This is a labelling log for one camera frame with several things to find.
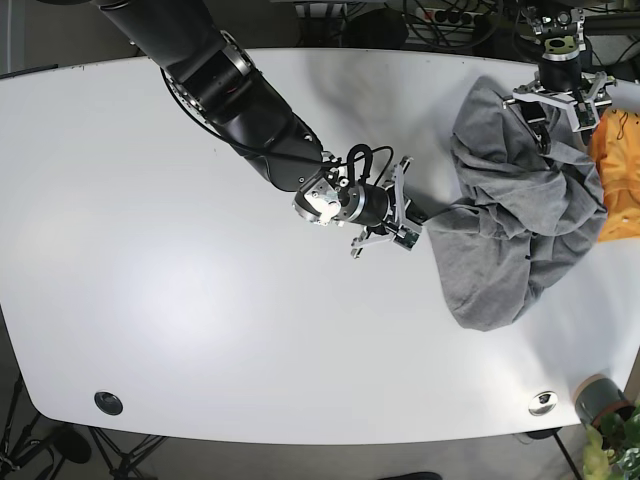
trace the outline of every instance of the floor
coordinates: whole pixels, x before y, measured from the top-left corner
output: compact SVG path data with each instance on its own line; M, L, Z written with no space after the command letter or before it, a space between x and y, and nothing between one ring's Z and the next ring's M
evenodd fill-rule
M299 30L293 7L267 0L209 0L218 26L233 31L247 47L293 46ZM91 5L54 7L30 0L26 4L25 67L61 66L135 55L135 47ZM0 420L8 408L18 369L4 325L0 325ZM18 428L33 414L26 396L20 402ZM55 423L45 421L46 434ZM89 438L86 429L79 431ZM576 461L581 457L581 427L560 433ZM114 432L121 448L133 446L138 435ZM31 479L47 464L36 459L15 480ZM215 478L239 480L375 480L415 471L433 470L455 480L554 480L573 478L555 442L532 442L522 436L501 436L450 442L374 446L288 446L170 439L143 464L160 479ZM60 480L107 479L108 472L94 448L89 464L66 465Z

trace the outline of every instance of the cable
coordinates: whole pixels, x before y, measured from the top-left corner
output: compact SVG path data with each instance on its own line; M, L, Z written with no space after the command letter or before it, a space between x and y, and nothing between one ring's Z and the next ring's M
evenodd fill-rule
M356 4L356 6L354 7L353 12L350 12L349 9L347 9L347 18L351 18L354 15L357 15L358 13L360 13L362 10L364 10L364 8L367 6L366 2L362 2L359 5Z
M594 57L596 57L596 60L598 60L599 65L596 65L596 67L604 67L604 63L602 63L602 60L600 60L600 57L598 56L598 54L596 53L595 49L593 48L593 46L591 47L591 55L593 55Z
M429 30L431 30L431 33L433 34L433 36L436 38L436 40L438 40L438 32L435 31L435 29L433 28L433 26L427 22L425 22L424 20L422 20L420 17L417 17L415 15L412 15L408 12L403 12L403 15L405 16L405 20L406 17L409 18L415 18L416 20L418 20L419 22L422 22L422 24L427 27ZM418 32L416 30L416 28L413 26L413 23L407 20L407 25L409 25L409 28L411 29L411 31L420 39L422 40L425 44L429 45L429 40L424 38L420 32Z
M498 15L502 14L502 10L504 9L504 0L498 0ZM407 0L402 0L402 10L403 13L405 15L407 15ZM464 45L453 45L451 47L442 47L438 44L435 43L431 43L429 40L427 40L426 38L422 37L420 34L417 33L417 31L415 29L413 33L415 33L427 46L434 48L436 50L443 50L443 51L457 51L457 50L466 50L468 48L473 48L477 45L480 45L481 43L483 43L484 41L488 40L494 33L496 33L496 31L498 30L498 27L500 26L500 22L495 22L491 28L479 39L471 41L469 43L465 43Z
M378 147L374 150L371 150L373 153L376 152L380 152L382 150L389 150L389 160L387 160L387 163L384 164L384 168L382 170L380 170L380 175L378 175L378 178L376 178L376 181L373 183L373 186L377 186L378 183L380 182L380 180L382 180L382 176L384 175L384 172L387 171L387 168L389 168L389 165L391 165L391 161L393 160L393 155L394 155L394 151L393 148L391 148L388 145L385 145L384 147Z
M234 140L228 139L228 138L224 138L222 135L220 135L219 133L216 133L212 130L210 130L209 128L207 128L206 125L204 125L202 122L199 122L198 120L196 120L191 113L189 112L189 110L187 110L187 107L185 107L182 102L180 100L178 100L178 98L173 94L173 90L171 89L171 84L169 83L169 79L167 78L167 76L164 74L164 71L162 69L160 69L160 72L162 74L162 78L164 80L164 83L167 87L167 90L169 90L169 94L171 95L171 98L173 98L173 100L178 104L178 106L180 107L180 109L193 121L195 122L200 128L202 128L204 131L206 131L207 133L209 133L210 135L213 135L215 138L217 138L218 140L223 141L224 143L234 147L234 148L239 148L241 150L244 150L247 153L250 153L252 155L258 155L260 157L262 156L269 156L271 158L279 158L280 160L289 160L292 162L298 162L298 163L306 163L308 165L317 165L319 168L321 169L327 169L327 168L333 168L336 165L335 164L330 164L330 163L326 163L326 162L322 162L319 160L313 160L311 158L305 158L305 157L300 157L298 155L289 155L289 154L285 154L285 153L276 153L276 152L270 152L268 150L262 150L262 149L258 149L258 148L252 148L252 147L248 147L247 145L243 145L241 143L238 143Z
M562 452L562 455L564 456L565 460L569 464L569 467L571 468L571 471L573 472L573 475L576 477L576 480L582 480L582 476L580 475L580 471L576 467L576 464L573 463L573 459L571 458L571 455L569 455L569 452L567 452L567 449L564 447L564 444L562 443L562 440L560 440L560 437L558 436L558 433L555 432L555 431L553 432L553 438L555 439L556 443L558 444L558 447L560 447L560 451Z
M213 135L215 138L217 138L218 140L221 140L222 142L226 143L227 145L230 145L231 147L239 148L239 149L244 150L244 151L246 151L248 153L251 153L253 155L269 156L271 158L279 158L281 160L290 160L290 161L293 161L293 162L307 163L307 164L310 164L310 165L317 165L321 169L330 169L330 168L335 168L335 167L340 167L340 166L347 166L347 165L355 164L355 163L359 162L360 160L362 160L363 158L365 158L365 156L362 155L360 157L354 158L350 162L344 162L344 163L336 165L335 163L312 160L310 158L299 157L297 155L288 155L288 154L284 154L284 153L275 153L275 152L269 152L269 151L266 151L266 150L260 150L260 149L248 147L246 145L243 145L241 143L235 142L233 140L224 138L219 133L216 133L216 132L210 130L209 128L207 128L206 125L204 125L202 122L199 122L198 120L196 120L191 115L189 110L187 110L187 108L182 104L182 102L180 100L178 100L178 98L173 94L173 90L171 89L171 84L169 83L169 79L167 78L167 76L164 74L164 71L162 69L160 69L160 72L162 74L162 78L164 79L164 83L165 83L165 85L167 87L167 90L169 90L169 95L171 95L171 98L173 98L173 100L178 104L180 109L193 122L195 122L200 128L202 128L204 131L206 131L210 135ZM393 148L391 148L388 145L385 145L385 146L382 146L382 147L378 147L378 148L374 148L373 150L371 150L371 152L372 153L377 153L377 152L380 152L382 150L389 150L391 152L391 158L393 158Z
M640 38L638 40L636 40L635 42L633 42L631 45L629 45L627 48L624 49L624 52L622 52L622 54L618 57L618 60L616 60L615 62L609 64L609 65L618 65L619 63L622 62L622 59L624 58L624 56L627 54L627 52L629 50L631 50L635 45L637 45L638 43L640 43Z
M431 24L433 29L438 33L438 35L440 35L440 38L444 41L444 43L447 44L448 47L450 47L451 44L449 43L449 40L447 40L447 37L444 36L444 34L442 33L442 30L440 30L440 28L438 27L438 24L433 21L433 19L431 18L431 15L427 11L427 9L424 8L424 6L420 3L420 0L414 0L414 2L416 2L416 5L418 5L418 7L420 7L420 10L422 10L422 12L424 13L424 18L429 20L429 23Z

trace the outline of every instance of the orange fabric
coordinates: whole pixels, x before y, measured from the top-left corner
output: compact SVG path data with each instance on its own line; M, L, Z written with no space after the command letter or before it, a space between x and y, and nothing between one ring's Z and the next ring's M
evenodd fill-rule
M609 210L599 242L640 237L640 115L609 109L593 134L595 160Z

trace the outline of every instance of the robotic arm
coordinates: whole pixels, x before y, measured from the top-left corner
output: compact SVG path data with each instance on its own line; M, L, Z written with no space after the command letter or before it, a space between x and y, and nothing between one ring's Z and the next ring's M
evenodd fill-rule
M538 71L532 82L515 88L512 96L504 99L504 105L520 106L538 150L548 154L549 133L540 104L564 110L572 130L588 136L598 126L601 110L611 105L606 87L615 85L616 80L605 72L594 75L582 71L581 52L586 50L586 17L582 8L551 0L527 1L518 7L518 19L524 16L537 42L524 40L514 29L514 47L537 63Z
M345 162L323 151L313 131L226 32L201 0L94 0L163 70L183 110L230 144L274 187L296 192L294 208L311 223L363 226L352 243L392 241L411 250L426 216L404 195L409 158L368 183L373 153L356 145ZM356 178L355 165L363 161Z

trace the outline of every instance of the gray fabric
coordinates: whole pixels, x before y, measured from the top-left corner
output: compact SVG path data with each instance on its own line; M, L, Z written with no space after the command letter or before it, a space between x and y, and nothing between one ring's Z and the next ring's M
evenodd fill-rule
M465 328L515 321L591 249L606 220L594 162L567 145L566 116L547 113L546 157L487 80L456 119L451 147L466 198L426 226L447 305Z

